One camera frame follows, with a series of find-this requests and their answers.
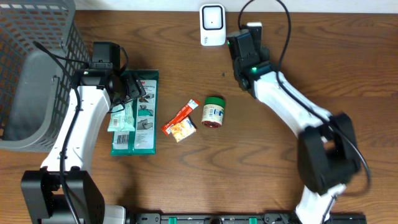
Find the mint wet wipes pack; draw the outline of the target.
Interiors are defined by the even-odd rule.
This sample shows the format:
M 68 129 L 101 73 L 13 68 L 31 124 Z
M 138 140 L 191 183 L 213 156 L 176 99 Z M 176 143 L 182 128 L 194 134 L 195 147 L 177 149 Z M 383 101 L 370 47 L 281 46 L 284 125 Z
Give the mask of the mint wet wipes pack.
M 132 102 L 117 105 L 111 110 L 108 132 L 133 132 L 134 122 Z

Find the green lid jar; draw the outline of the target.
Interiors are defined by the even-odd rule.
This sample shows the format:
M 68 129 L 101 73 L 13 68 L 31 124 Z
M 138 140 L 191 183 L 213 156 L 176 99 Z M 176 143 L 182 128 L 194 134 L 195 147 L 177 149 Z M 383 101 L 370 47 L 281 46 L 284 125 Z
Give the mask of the green lid jar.
M 203 107 L 201 123 L 209 128 L 220 128 L 223 124 L 225 100 L 210 96 Z

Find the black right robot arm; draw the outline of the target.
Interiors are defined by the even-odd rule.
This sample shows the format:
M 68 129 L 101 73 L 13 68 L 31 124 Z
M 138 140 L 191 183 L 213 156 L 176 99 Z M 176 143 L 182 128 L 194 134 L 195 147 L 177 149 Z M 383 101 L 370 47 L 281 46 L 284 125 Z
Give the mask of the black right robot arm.
M 297 137 L 297 169 L 304 184 L 290 222 L 353 223 L 331 209 L 361 169 L 353 124 L 347 114 L 331 114 L 297 91 L 269 61 L 260 24 L 227 35 L 239 86 L 268 106 Z

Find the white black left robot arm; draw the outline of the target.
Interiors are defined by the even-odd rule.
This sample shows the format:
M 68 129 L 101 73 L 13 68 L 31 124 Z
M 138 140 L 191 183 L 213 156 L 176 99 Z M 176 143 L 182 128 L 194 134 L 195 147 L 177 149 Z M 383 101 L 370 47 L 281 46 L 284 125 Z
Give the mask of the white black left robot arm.
M 25 171 L 21 180 L 32 223 L 134 223 L 126 207 L 105 203 L 90 175 L 104 117 L 145 93 L 120 64 L 125 52 L 113 42 L 95 42 L 91 61 L 65 72 L 72 90 L 57 140 L 40 169 Z

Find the green white gloves package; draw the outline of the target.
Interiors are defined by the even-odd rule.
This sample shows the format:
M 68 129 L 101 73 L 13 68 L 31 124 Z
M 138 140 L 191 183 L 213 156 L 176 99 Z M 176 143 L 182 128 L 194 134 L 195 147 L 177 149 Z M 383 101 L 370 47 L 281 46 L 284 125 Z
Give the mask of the green white gloves package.
M 111 155 L 152 155 L 155 154 L 159 71 L 127 70 L 126 72 L 138 74 L 146 94 L 132 101 L 135 131 L 111 132 L 113 134 Z

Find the white slim box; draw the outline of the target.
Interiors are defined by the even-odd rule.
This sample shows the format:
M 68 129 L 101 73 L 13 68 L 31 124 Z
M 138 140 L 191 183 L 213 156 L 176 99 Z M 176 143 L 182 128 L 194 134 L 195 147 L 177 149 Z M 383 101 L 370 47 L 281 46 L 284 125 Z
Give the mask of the white slim box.
M 262 23 L 261 22 L 248 22 L 246 25 L 248 27 L 262 27 Z

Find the red stick sachet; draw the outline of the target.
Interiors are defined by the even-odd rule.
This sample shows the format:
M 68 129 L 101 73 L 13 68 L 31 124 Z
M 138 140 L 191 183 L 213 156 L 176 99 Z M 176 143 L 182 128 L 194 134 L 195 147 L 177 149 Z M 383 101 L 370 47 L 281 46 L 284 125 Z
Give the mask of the red stick sachet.
M 162 132 L 168 136 L 171 133 L 171 127 L 185 119 L 199 105 L 200 102 L 198 100 L 191 99 L 173 119 L 161 127 Z

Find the orange tissue pack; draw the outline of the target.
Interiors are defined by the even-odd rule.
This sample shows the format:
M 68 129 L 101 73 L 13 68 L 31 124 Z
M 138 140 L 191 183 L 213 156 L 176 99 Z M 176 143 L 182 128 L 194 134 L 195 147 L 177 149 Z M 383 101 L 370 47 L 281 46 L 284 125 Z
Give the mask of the orange tissue pack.
M 181 122 L 172 126 L 170 130 L 176 142 L 184 140 L 197 131 L 189 117 L 184 118 Z

